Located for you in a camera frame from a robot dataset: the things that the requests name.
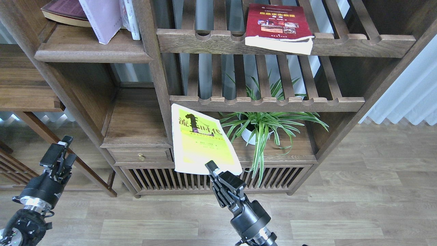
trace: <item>red book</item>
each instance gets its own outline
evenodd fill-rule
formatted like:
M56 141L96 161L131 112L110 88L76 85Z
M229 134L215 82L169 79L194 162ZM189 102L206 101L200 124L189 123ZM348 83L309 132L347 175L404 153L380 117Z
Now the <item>red book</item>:
M247 46L309 55L312 35L302 7L250 4Z

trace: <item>wooden shelf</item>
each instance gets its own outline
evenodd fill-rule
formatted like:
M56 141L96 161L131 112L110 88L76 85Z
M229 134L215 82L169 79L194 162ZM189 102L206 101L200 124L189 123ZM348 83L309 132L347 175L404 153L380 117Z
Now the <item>wooden shelf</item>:
M170 147L155 89L120 89L101 148Z
M363 97L343 97L335 78L329 57L319 57L323 67L326 84L316 86L307 56L299 56L299 63L308 97L296 97L285 55L278 55L278 67L281 75L285 100L271 97L267 67L264 55L256 55L258 80L261 99L252 100L246 95L243 56L234 55L236 98L227 100L222 96L222 70L220 55L212 55L213 79L212 97L201 99L198 96L198 54L190 54L190 72L186 96L171 95L171 103L197 111L225 112L356 112L364 104Z
M100 44L92 28L56 24L35 59L44 62L149 63L141 41L120 30L107 45Z
M308 132L305 127L299 127L300 134L296 134L293 138L293 147L287 155L288 149L280 149L274 144L273 137L267 141L266 148L264 150L264 165L266 167L281 167L290 164L315 164L317 163L316 156L313 153L311 142ZM279 138L281 140L281 147L290 145L289 137L279 131ZM253 152L255 145L246 146L246 142L241 138L234 140L233 144L235 151L237 152L241 166L251 167L253 160Z
M0 45L0 110L62 112L59 98L18 45Z
M214 6L214 30L194 30L192 1L184 2L182 29L158 29L156 34L160 50L163 53L212 53L212 54L288 54L280 51L246 46L245 35L227 31L225 5ZM369 56L403 57L413 46L416 39L412 35L379 34L361 0L349 0L351 9L364 27L365 33L349 33L335 0L325 0L325 9L334 30L332 33L320 33L309 0L298 0L304 8L310 30L314 34L314 56ZM246 13L248 5L243 5Z

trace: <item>yellow book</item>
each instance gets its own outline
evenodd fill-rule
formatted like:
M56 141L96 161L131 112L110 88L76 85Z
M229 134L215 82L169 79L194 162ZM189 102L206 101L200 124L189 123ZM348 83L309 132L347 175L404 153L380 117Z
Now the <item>yellow book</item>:
M171 113L176 172L207 175L205 164L210 160L222 171L243 171L218 119L178 104L171 106Z

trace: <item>white book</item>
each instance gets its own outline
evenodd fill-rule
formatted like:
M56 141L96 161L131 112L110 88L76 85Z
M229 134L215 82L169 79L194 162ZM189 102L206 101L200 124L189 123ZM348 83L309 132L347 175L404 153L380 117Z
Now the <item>white book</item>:
M135 17L134 6L132 0L124 0L126 13L129 20L129 28L132 33L133 40L141 40L141 35L139 33L138 22Z
M119 0L79 0L79 2L99 43L108 44L123 25Z

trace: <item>wooden bookshelf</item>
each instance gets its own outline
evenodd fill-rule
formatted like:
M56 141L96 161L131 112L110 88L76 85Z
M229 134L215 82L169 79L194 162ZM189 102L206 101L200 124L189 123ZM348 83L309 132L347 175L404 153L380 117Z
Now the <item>wooden bookshelf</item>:
M351 8L345 18L335 0L323 0L333 33L321 33L310 1L297 0L315 36L312 55L319 56L322 64L313 76L308 57L299 57L308 93L300 98L295 97L290 86L288 67L280 62L286 59L286 54L248 47L244 45L244 32L227 30L228 1L213 1L212 30L195 29L194 0L184 1L181 29L175 28L173 1L134 1L142 41L133 41L124 30L107 46L98 44L90 28L57 25L45 19L39 8L47 2L0 0L1 21L137 197L210 192L206 177L172 171L174 164L168 155L172 148L172 103L207 112L319 112L321 120L330 126L329 132L307 124L295 139L290 154L280 156L277 154L282 150L273 146L270 152L269 148L269 169L265 172L269 176L261 189L253 187L256 180L242 174L250 191L292 194L437 34L434 0L348 0ZM250 2L253 1L241 1L244 17ZM178 53L190 54L187 94L182 87ZM199 53L212 54L210 98L200 98L198 94ZM235 63L240 64L235 69L236 98L229 100L223 97L221 54L233 54ZM256 56L261 85L259 100L252 101L246 96L241 72L243 54ZM267 89L265 54L277 55L285 100L271 97ZM154 88L119 89L105 64L116 62L149 63ZM245 147L240 140L234 146L247 167L251 147ZM123 162L125 155L126 160L131 160L130 150L162 159Z

